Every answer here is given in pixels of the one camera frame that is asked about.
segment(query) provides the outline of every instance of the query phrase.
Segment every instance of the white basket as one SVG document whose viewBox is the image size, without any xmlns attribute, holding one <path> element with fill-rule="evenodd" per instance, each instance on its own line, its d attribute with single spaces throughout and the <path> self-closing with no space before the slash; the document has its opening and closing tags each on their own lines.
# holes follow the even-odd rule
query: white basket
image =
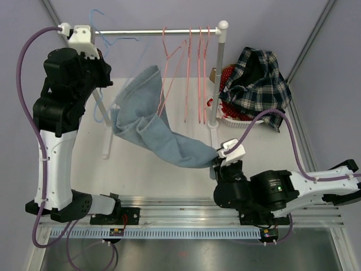
<svg viewBox="0 0 361 271">
<path fill-rule="evenodd" d="M 224 124 L 233 128 L 247 128 L 251 123 L 251 121 L 232 120 L 226 117 L 223 117 L 222 120 Z M 258 126 L 261 123 L 263 123 L 263 120 L 257 120 L 256 123 L 254 123 L 253 127 Z"/>
</svg>

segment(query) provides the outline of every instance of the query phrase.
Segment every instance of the plaid cloth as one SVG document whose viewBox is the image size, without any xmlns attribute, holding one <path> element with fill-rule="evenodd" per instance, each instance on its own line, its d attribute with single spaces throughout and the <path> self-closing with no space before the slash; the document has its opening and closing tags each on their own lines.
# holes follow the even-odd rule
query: plaid cloth
<svg viewBox="0 0 361 271">
<path fill-rule="evenodd" d="M 219 97 L 251 118 L 271 108 L 284 112 L 292 98 L 276 55 L 250 47 L 243 50 Z M 262 120 L 277 132 L 283 121 L 274 114 L 265 115 Z"/>
</svg>

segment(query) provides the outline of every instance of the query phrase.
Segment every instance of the blue-gray cloth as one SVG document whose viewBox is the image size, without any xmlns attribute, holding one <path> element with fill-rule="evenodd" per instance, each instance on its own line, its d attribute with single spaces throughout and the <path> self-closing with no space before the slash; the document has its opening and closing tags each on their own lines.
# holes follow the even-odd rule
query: blue-gray cloth
<svg viewBox="0 0 361 271">
<path fill-rule="evenodd" d="M 172 132 L 165 108 L 160 117 L 156 114 L 161 88 L 158 66 L 150 66 L 137 76 L 115 100 L 120 109 L 111 112 L 114 134 L 179 167 L 211 166 L 217 156 L 214 148 Z"/>
</svg>

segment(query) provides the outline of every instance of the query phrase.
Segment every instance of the red fabric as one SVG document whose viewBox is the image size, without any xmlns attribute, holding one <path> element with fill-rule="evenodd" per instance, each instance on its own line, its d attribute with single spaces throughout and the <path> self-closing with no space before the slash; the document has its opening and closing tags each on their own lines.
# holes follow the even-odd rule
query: red fabric
<svg viewBox="0 0 361 271">
<path fill-rule="evenodd" d="M 219 91 L 222 91 L 224 89 L 224 86 L 226 85 L 228 78 L 230 78 L 230 76 L 232 75 L 234 70 L 235 70 L 235 67 L 228 67 L 223 70 L 222 75 L 221 75 L 221 85 L 219 87 Z M 230 103 L 226 103 L 226 102 L 222 101 L 222 106 L 223 106 L 222 111 L 226 115 L 226 117 L 229 116 L 234 120 L 239 118 L 239 120 L 241 120 L 241 121 L 251 121 L 252 120 L 252 118 L 250 118 L 249 116 L 240 113 L 237 110 L 237 108 L 235 108 Z"/>
</svg>

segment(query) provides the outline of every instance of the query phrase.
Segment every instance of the gray floor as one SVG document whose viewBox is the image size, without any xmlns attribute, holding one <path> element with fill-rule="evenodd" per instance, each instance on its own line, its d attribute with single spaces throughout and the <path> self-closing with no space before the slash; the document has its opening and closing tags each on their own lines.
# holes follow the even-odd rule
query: gray floor
<svg viewBox="0 0 361 271">
<path fill-rule="evenodd" d="M 71 255 L 95 241 L 71 239 Z M 109 270 L 342 270 L 327 229 L 295 229 L 285 243 L 267 247 L 232 240 L 122 240 L 116 247 L 118 265 Z M 100 244 L 74 259 L 74 263 L 82 270 L 99 271 L 110 258 L 111 249 Z M 41 270 L 72 270 L 66 262 L 65 240 L 47 249 Z"/>
</svg>

